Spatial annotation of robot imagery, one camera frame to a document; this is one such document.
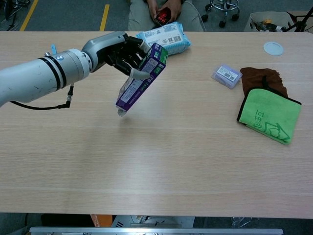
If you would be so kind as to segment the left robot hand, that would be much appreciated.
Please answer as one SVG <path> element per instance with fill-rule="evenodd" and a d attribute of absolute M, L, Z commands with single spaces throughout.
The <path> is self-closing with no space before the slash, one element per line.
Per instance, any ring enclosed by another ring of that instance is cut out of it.
<path fill-rule="evenodd" d="M 140 71 L 139 65 L 149 49 L 142 39 L 117 31 L 89 40 L 82 52 L 89 56 L 90 72 L 110 65 L 133 79 L 146 80 L 150 74 Z"/>

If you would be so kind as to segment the person's hands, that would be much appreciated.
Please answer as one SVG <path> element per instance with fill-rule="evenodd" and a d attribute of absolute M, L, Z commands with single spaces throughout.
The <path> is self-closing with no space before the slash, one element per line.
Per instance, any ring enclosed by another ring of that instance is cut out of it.
<path fill-rule="evenodd" d="M 168 23 L 174 22 L 181 14 L 183 1 L 181 0 L 166 0 L 165 3 L 159 7 L 156 0 L 147 0 L 150 16 L 156 22 L 157 14 L 168 7 L 171 10 L 171 18 Z"/>

